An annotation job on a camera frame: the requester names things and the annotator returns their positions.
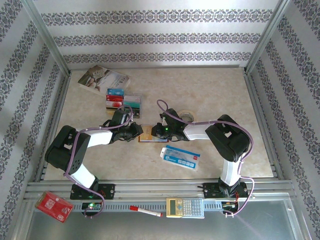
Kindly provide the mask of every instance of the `beige floor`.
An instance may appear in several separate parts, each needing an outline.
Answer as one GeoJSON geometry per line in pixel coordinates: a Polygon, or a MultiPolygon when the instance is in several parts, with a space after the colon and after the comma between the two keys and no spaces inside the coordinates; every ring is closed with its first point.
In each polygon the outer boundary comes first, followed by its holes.
{"type": "MultiPolygon", "coordinates": [[[[209,121],[222,114],[230,115],[252,134],[255,147],[241,174],[272,177],[263,140],[249,98],[241,68],[157,68],[118,69],[131,77],[127,91],[141,93],[142,114],[136,122],[160,121],[157,99],[165,100],[177,112],[191,110],[198,121],[209,121]]],[[[64,125],[77,129],[98,127],[112,116],[105,110],[105,98],[79,87],[77,81],[85,71],[73,71],[63,106],[58,131],[64,125]]],[[[223,161],[209,140],[168,143],[201,154],[197,171],[165,162],[160,158],[167,143],[117,141],[111,145],[88,148],[84,165],[99,179],[177,179],[218,178],[223,161]]],[[[45,180],[63,180],[63,171],[48,166],[45,180]]]]}

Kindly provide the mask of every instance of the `striped wallpaper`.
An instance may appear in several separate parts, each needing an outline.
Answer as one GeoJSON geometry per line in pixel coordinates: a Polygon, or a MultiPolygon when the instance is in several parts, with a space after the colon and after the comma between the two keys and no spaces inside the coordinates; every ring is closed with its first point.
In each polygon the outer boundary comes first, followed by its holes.
{"type": "Polygon", "coordinates": [[[65,77],[19,0],[0,0],[0,240],[34,179],[65,77]]]}
{"type": "Polygon", "coordinates": [[[244,67],[278,0],[37,0],[70,69],[244,67]]]}
{"type": "Polygon", "coordinates": [[[282,171],[320,239],[320,1],[293,0],[251,73],[282,171]]]}

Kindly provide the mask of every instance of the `yellow calculator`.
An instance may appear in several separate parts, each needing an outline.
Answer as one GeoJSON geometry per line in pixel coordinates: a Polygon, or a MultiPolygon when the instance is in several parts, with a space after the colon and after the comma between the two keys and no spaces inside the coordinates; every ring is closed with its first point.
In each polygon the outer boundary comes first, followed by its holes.
{"type": "Polygon", "coordinates": [[[167,218],[203,219],[204,199],[197,197],[168,197],[166,199],[167,218]]]}

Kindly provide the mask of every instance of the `red marker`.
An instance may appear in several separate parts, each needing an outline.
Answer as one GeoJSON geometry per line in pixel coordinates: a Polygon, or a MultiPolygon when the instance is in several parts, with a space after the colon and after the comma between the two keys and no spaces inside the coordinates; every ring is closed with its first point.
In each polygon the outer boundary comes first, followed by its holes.
{"type": "Polygon", "coordinates": [[[145,213],[145,214],[154,215],[154,216],[157,216],[157,217],[162,217],[163,216],[163,213],[161,213],[161,212],[149,211],[149,210],[143,209],[141,207],[137,207],[137,206],[130,206],[130,210],[138,211],[138,212],[145,213]]]}

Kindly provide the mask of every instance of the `purple cable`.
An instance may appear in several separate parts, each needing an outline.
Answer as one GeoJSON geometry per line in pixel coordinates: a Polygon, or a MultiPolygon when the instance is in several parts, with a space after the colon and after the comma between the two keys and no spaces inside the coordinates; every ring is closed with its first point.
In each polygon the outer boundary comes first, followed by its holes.
{"type": "Polygon", "coordinates": [[[102,199],[102,206],[100,208],[100,211],[98,211],[94,216],[90,216],[90,218],[92,219],[93,217],[96,217],[98,216],[104,209],[104,206],[105,206],[105,198],[98,192],[96,191],[93,191],[81,184],[79,184],[77,181],[75,181],[71,175],[69,175],[69,171],[71,169],[71,166],[72,166],[72,163],[73,163],[73,160],[75,158],[75,153],[76,153],[76,146],[77,146],[77,142],[78,142],[78,139],[79,139],[79,136],[80,134],[84,133],[84,132],[87,132],[87,131],[92,131],[92,130],[109,130],[109,129],[117,129],[117,128],[120,128],[126,124],[128,124],[134,117],[134,113],[132,111],[132,108],[131,106],[129,105],[122,105],[120,107],[118,107],[118,109],[120,108],[123,108],[123,107],[128,107],[130,109],[130,117],[128,118],[127,121],[125,121],[124,123],[120,124],[120,125],[117,125],[117,126],[107,126],[107,127],[89,127],[89,128],[86,128],[86,129],[82,129],[80,130],[76,136],[75,136],[75,139],[74,139],[74,143],[73,143],[73,148],[72,148],[72,152],[71,152],[71,157],[70,157],[70,161],[69,161],[69,164],[68,164],[68,167],[65,171],[65,173],[63,174],[64,177],[66,177],[67,179],[69,179],[71,182],[73,182],[74,184],[78,185],[79,187],[83,188],[84,190],[87,190],[88,192],[90,193],[93,193],[97,196],[99,196],[101,199],[102,199]]]}
{"type": "MultiPolygon", "coordinates": [[[[242,167],[242,164],[245,160],[246,157],[248,157],[251,152],[253,151],[254,149],[254,139],[253,137],[251,136],[251,134],[245,129],[243,128],[242,126],[238,125],[238,124],[235,124],[235,123],[232,123],[232,122],[228,122],[228,121],[220,121],[220,120],[213,120],[213,121],[201,121],[201,122],[189,122],[189,121],[184,121],[182,120],[181,118],[179,117],[176,117],[176,116],[173,116],[172,114],[170,114],[169,112],[167,112],[169,106],[168,104],[162,100],[162,99],[158,99],[156,101],[156,104],[159,106],[159,108],[164,112],[166,113],[168,116],[172,117],[173,119],[175,120],[178,120],[184,124],[188,124],[188,125],[207,125],[207,124],[226,124],[226,125],[230,125],[230,126],[233,126],[233,127],[236,127],[238,129],[240,129],[241,131],[243,131],[249,138],[250,140],[250,149],[248,152],[246,152],[246,154],[240,159],[240,164],[239,164],[239,167],[238,167],[238,175],[240,175],[240,171],[241,171],[241,167],[242,167]],[[160,102],[164,103],[165,104],[165,107],[166,107],[166,110],[160,105],[160,102]]],[[[227,216],[234,216],[234,215],[237,215],[238,213],[241,212],[242,209],[244,209],[244,207],[247,205],[247,202],[249,201],[251,195],[252,195],[252,192],[254,191],[254,188],[255,188],[255,180],[251,177],[248,177],[248,176],[240,176],[241,179],[249,179],[252,181],[252,188],[251,188],[251,191],[248,195],[248,197],[246,198],[246,200],[244,201],[243,205],[240,207],[240,209],[238,211],[236,211],[235,213],[231,212],[231,211],[228,211],[228,210],[224,210],[225,212],[227,213],[230,213],[229,215],[227,216]]]]}

